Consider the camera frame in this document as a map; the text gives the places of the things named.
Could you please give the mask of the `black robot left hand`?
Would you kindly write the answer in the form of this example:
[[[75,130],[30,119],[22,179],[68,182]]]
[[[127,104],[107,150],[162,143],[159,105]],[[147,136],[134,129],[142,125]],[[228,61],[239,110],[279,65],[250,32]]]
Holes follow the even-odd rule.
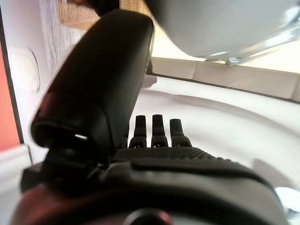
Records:
[[[253,170],[191,145],[180,120],[129,120],[151,55],[154,25],[113,10],[78,42],[32,120],[48,149],[26,168],[13,225],[285,225],[273,187]]]

